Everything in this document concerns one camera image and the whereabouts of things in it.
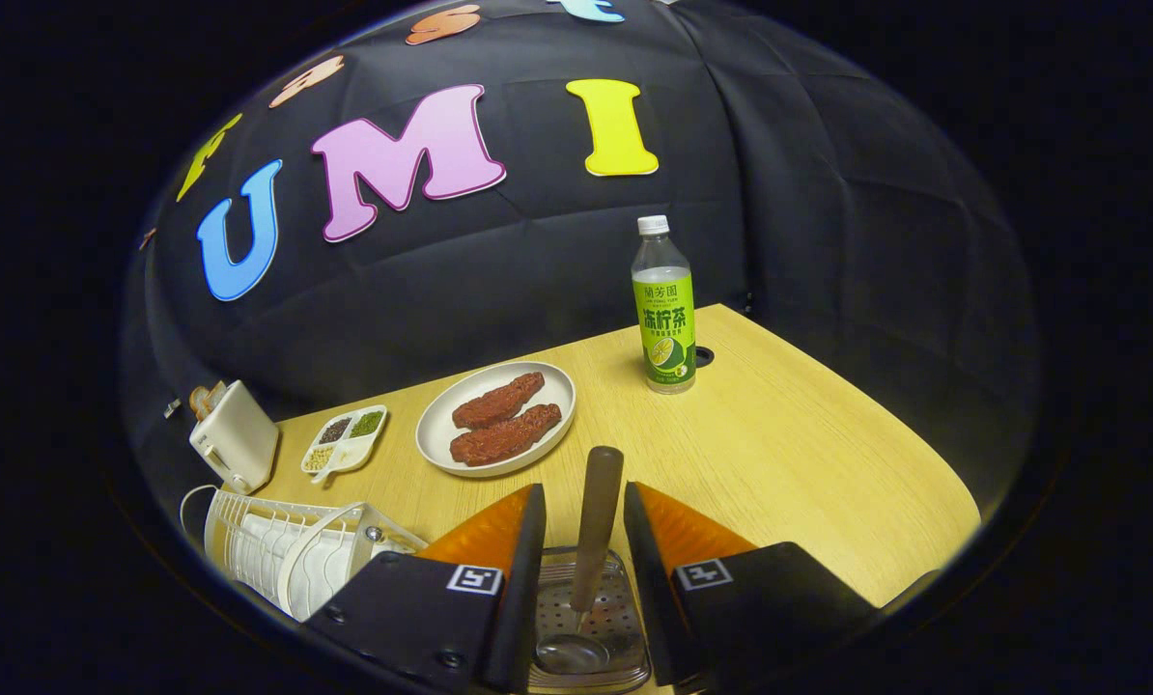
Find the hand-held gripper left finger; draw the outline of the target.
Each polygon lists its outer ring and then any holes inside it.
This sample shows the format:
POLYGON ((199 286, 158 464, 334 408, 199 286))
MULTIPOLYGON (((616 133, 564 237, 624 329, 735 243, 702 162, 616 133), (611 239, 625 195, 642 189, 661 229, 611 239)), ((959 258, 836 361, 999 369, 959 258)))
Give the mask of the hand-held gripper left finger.
POLYGON ((547 496, 538 484, 464 524, 440 560, 383 551, 301 626, 342 662, 342 692, 522 694, 534 650, 547 496))

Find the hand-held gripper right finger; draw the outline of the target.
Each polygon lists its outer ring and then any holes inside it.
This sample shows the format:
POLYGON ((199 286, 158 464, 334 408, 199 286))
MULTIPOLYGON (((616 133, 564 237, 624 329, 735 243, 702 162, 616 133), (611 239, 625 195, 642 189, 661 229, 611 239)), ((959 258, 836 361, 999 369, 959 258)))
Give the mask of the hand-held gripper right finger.
POLYGON ((796 542, 759 546, 638 481, 624 524, 656 681, 677 692, 771 690, 877 615, 796 542))

